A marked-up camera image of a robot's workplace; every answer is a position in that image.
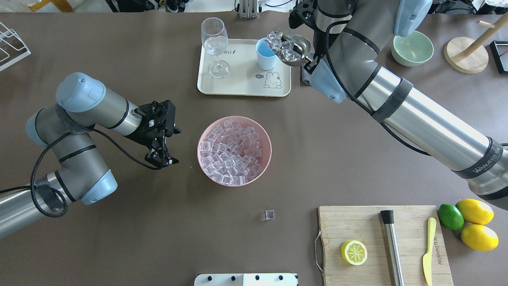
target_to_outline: black cap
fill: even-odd
[[[380,212],[381,212],[381,218],[383,218],[384,224],[389,224],[389,223],[393,224],[393,210],[385,210],[385,211],[380,211]]]

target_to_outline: wooden stand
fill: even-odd
[[[458,37],[444,45],[443,53],[446,61],[454,69],[463,73],[479,73],[486,68],[489,54],[483,44],[499,29],[508,25],[508,13],[501,16],[494,24],[483,21],[477,23],[489,28],[478,39]]]

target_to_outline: yellow plastic knife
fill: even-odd
[[[436,234],[436,219],[430,217],[427,221],[427,253],[423,255],[423,274],[425,281],[429,286],[432,286],[432,244],[434,242],[434,235]]]

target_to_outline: cord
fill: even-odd
[[[460,0],[461,2],[463,2],[464,4],[468,5],[471,7],[471,12],[473,14],[476,14],[478,12],[478,10],[476,9],[476,7],[473,5],[472,3],[472,0]]]
[[[332,60],[330,58],[330,30],[331,28],[333,28],[334,26],[337,26],[337,25],[340,25],[340,24],[344,24],[343,21],[339,21],[339,22],[335,22],[335,23],[332,23],[330,25],[328,25],[327,29],[326,29],[326,37],[325,37],[325,52],[326,52],[326,58],[327,58],[327,61],[328,61],[328,64],[330,65],[330,69],[332,70],[332,73],[333,75],[335,76],[335,79],[339,82],[339,85],[340,87],[346,92],[347,96],[353,100],[357,105],[359,105],[363,110],[365,110],[369,115],[373,115],[374,112],[371,111],[367,106],[365,106],[363,103],[361,103],[357,98],[355,98],[351,92],[346,88],[346,86],[344,85],[344,83],[342,82],[342,80],[340,79],[340,77],[337,75],[337,72],[335,70],[335,67],[333,66],[333,63],[332,63]],[[403,144],[404,146],[410,148],[411,150],[413,151],[416,151],[420,154],[423,154],[423,155],[427,155],[427,156],[430,156],[429,153],[423,151],[423,150],[420,150],[410,144],[408,144],[406,141],[404,141],[402,138],[400,138],[399,136],[397,136],[385,123],[383,122],[380,122],[381,126],[388,132],[388,134],[390,134],[393,138],[395,138],[397,141],[399,141],[401,144]]]
[[[162,169],[163,165],[161,165],[160,167],[152,167],[152,166],[147,165],[147,164],[139,161],[138,159],[134,158],[134,156],[129,154],[124,148],[122,148],[117,142],[115,142],[115,140],[113,140],[113,138],[111,138],[109,135],[107,135],[106,133],[102,132],[101,130],[97,130],[95,128],[92,128],[92,131],[94,131],[94,132],[104,136],[107,140],[109,140],[111,143],[113,143],[118,149],[120,149],[120,151],[122,151],[127,157],[129,157],[134,162],[142,165],[143,167],[146,167],[146,168],[151,169],[151,170],[160,170],[160,169]]]
[[[449,11],[454,11],[454,10],[464,10],[464,11],[469,12],[470,14],[474,14],[474,11],[472,9],[467,9],[467,8],[451,8],[451,9],[444,10],[443,14],[445,14],[446,12],[449,12]]]
[[[293,0],[289,0],[289,1],[285,2],[285,3],[279,4],[279,5],[275,5],[275,6],[268,5],[268,4],[266,4],[266,3],[265,3],[265,5],[266,5],[266,6],[268,6],[268,7],[275,8],[275,7],[280,7],[280,6],[286,5],[287,3],[291,2],[291,1],[293,1]]]
[[[58,195],[60,197],[60,199],[62,201],[62,204],[64,205],[63,206],[64,208],[58,214],[51,214],[51,213],[48,213],[45,210],[43,210],[42,207],[39,205],[39,202],[37,201],[37,198],[35,196],[35,174],[37,172],[37,169],[39,168],[39,165],[41,164],[42,159],[46,155],[46,153],[48,153],[48,151],[51,148],[53,148],[53,146],[55,146],[57,143],[59,143],[60,141],[62,141],[64,138],[66,138],[67,136],[69,136],[71,134],[72,133],[70,133],[70,132],[65,133],[64,135],[60,136],[60,138],[58,138],[53,143],[51,143],[48,147],[46,147],[46,149],[44,149],[44,151],[42,151],[42,153],[40,154],[39,158],[37,159],[37,162],[35,163],[34,170],[32,171],[32,174],[31,174],[31,177],[30,177],[30,195],[32,197],[32,201],[34,202],[35,208],[37,208],[37,210],[39,212],[41,212],[43,215],[45,215],[45,216],[49,216],[49,217],[61,217],[61,216],[63,216],[67,212],[67,201],[66,201],[66,199],[65,199],[65,197],[63,196],[62,193],[60,193],[56,189],[50,188],[51,191],[54,194],[56,194],[56,195]]]
[[[14,188],[9,188],[9,189],[5,189],[5,190],[1,190],[0,194],[7,193],[7,192],[12,192],[12,191],[17,191],[17,190],[30,190],[30,186],[19,186],[19,187],[14,187]]]

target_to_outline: glass of water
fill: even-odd
[[[228,47],[228,32],[224,22],[219,18],[208,18],[201,24],[201,43],[209,54],[217,57],[210,65],[210,74],[216,78],[223,78],[229,73],[229,64],[221,61],[219,55]]]

